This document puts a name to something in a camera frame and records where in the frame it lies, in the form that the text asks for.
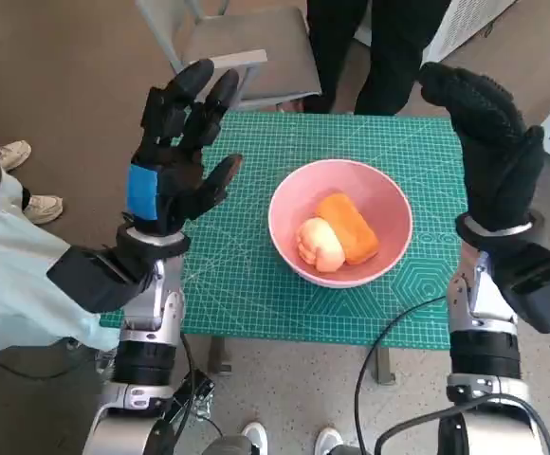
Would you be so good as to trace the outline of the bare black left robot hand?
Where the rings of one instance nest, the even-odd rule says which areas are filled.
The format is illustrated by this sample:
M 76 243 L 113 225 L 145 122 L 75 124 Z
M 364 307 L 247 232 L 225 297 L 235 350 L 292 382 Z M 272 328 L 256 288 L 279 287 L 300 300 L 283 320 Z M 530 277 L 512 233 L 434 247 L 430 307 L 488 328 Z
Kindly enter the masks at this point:
M 126 207 L 135 229 L 168 236 L 219 205 L 243 162 L 226 156 L 204 175 L 203 149 L 221 131 L 221 121 L 237 93 L 239 74 L 228 69 L 204 100 L 197 96 L 214 73 L 214 62 L 199 60 L 165 87 L 147 95 L 140 127 L 141 141 L 128 171 Z

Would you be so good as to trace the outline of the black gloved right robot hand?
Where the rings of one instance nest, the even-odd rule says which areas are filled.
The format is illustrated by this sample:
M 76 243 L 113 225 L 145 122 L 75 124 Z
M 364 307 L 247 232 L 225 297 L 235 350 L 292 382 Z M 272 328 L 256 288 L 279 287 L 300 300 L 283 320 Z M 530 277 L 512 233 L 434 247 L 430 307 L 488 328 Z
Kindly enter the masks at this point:
M 543 129 L 528 127 L 511 93 L 486 75 L 427 63 L 418 81 L 423 99 L 447 110 L 460 140 L 470 218 L 489 232 L 527 224 L 544 163 Z

